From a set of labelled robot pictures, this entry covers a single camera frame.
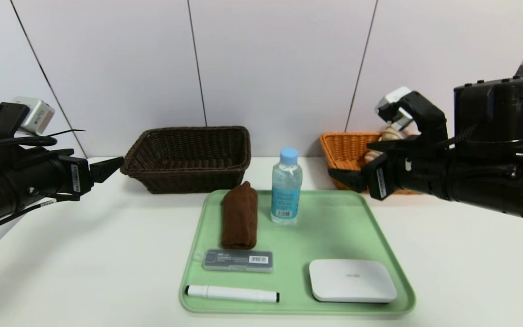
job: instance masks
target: white router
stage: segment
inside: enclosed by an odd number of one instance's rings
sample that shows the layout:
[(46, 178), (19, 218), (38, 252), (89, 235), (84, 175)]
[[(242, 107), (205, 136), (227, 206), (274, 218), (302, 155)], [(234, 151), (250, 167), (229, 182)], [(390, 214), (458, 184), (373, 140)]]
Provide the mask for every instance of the white router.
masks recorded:
[(314, 260), (310, 280), (312, 293), (320, 302), (388, 303), (397, 298), (389, 271), (378, 261)]

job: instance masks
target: white table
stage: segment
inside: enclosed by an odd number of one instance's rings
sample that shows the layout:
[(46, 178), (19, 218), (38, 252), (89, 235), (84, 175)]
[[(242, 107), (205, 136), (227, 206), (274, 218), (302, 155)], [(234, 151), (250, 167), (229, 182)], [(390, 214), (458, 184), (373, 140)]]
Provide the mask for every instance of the white table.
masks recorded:
[[(276, 161), (254, 158), (245, 180), (270, 188)], [(301, 165), (303, 189), (333, 188), (324, 158)], [(116, 173), (80, 203), (29, 213), (0, 241), (0, 327), (523, 326), (523, 219), (427, 195), (368, 199), (417, 294), (413, 312), (191, 314), (178, 290), (205, 197), (152, 195)]]

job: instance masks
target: water bottle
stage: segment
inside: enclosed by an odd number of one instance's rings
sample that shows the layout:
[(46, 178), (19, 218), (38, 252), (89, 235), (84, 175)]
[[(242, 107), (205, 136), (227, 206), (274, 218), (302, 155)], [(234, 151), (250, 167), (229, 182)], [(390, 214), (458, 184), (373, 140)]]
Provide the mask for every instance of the water bottle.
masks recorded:
[(280, 225), (297, 222), (298, 201), (301, 188), (301, 167), (297, 164), (297, 151), (285, 148), (280, 152), (280, 162), (271, 174), (271, 220)]

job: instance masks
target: blue bottle cap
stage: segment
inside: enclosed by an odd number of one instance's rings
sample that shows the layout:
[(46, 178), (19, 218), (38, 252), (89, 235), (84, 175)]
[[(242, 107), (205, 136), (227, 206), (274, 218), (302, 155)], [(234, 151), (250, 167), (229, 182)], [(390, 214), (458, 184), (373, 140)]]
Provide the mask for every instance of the blue bottle cap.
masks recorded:
[(294, 148), (283, 148), (280, 152), (280, 162), (285, 165), (297, 163), (297, 151)]

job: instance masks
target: brown towel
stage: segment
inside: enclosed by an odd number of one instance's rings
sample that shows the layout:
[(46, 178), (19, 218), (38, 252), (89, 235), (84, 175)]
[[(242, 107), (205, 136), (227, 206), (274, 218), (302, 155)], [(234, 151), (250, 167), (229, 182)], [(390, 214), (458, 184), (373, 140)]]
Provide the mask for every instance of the brown towel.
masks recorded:
[(250, 250), (257, 243), (257, 191), (249, 182), (223, 198), (222, 247)]

